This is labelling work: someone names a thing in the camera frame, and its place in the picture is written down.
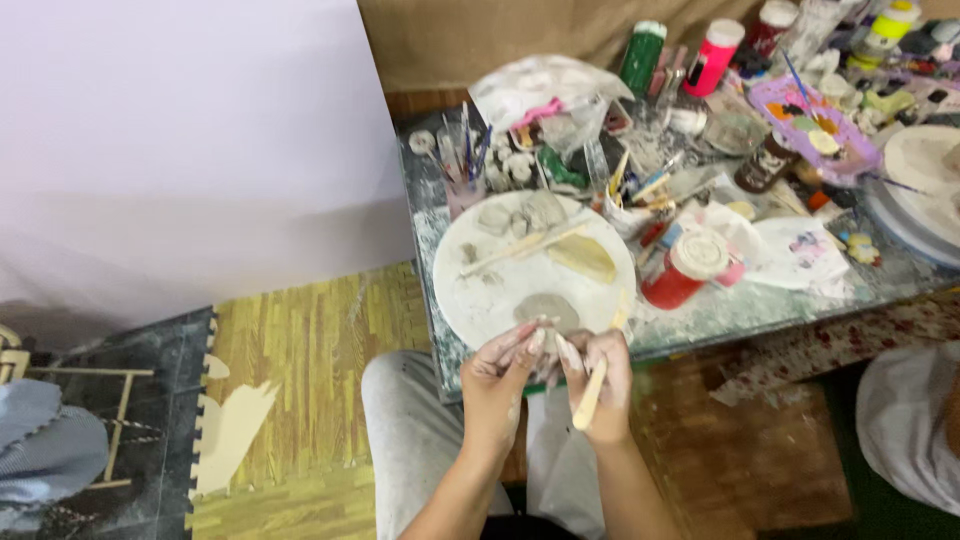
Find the paint palette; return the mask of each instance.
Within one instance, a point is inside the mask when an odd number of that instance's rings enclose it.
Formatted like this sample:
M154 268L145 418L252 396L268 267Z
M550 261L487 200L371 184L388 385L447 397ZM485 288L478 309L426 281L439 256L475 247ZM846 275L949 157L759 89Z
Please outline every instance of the paint palette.
M841 187L856 186L857 174L880 164L880 152L843 112L829 106L820 93L809 86L806 93L819 122L814 120L797 82L790 75L751 87L748 99L801 156L821 170L824 180ZM824 155L817 149L817 146L823 148L822 141L818 141L818 135L822 138L823 132L831 135L839 147L836 154Z

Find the gray pants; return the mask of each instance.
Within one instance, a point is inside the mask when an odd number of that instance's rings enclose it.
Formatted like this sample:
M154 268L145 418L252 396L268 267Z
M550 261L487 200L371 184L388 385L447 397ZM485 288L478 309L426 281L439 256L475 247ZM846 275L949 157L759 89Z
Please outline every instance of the gray pants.
M393 540L433 494L464 442L462 405L440 404L429 355L374 358L361 385L376 487L377 538ZM573 428L566 388L527 400L527 512L604 537L596 456ZM490 515L512 514L499 483Z

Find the pink paint bottle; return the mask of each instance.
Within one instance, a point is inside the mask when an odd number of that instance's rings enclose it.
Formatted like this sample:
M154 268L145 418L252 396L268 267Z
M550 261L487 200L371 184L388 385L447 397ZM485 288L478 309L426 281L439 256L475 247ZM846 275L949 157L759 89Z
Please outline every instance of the pink paint bottle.
M746 34L743 25L730 19L716 19L707 29L697 58L687 72L684 90L691 96L704 97L717 88L723 72L730 64L736 46Z

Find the white wall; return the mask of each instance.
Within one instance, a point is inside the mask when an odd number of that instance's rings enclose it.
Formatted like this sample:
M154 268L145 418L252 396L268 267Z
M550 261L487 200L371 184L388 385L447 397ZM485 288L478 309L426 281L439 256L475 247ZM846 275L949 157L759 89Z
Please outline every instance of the white wall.
M0 322L61 347L413 255L351 0L0 0L0 187Z

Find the white round board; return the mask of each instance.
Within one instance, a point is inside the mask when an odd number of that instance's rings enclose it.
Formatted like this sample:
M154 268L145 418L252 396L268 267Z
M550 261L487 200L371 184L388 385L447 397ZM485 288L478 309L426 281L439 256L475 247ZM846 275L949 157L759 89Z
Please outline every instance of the white round board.
M464 212L437 246L433 263L433 283L437 305L450 328L471 349L479 349L491 338L516 326L514 309L526 297L553 293L564 297L580 315L580 326L605 331L620 308L621 290L632 312L636 302L634 258L613 226L580 203L558 196L566 210L567 223L587 224L581 233L596 240L610 254L616 277L610 284L600 283L559 264L538 250L526 258L505 258L468 277L460 275L466 266L461 246L476 246L477 260L493 255L517 242L513 233L503 236L487 233L477 226L477 217L485 205L500 204L513 212L533 191L513 191L481 201Z
M883 149L884 167L890 178L930 193L914 193L893 185L886 189L905 213L943 240L960 246L960 212L955 198L960 178L942 164L944 155L960 144L960 130L944 126L906 128Z

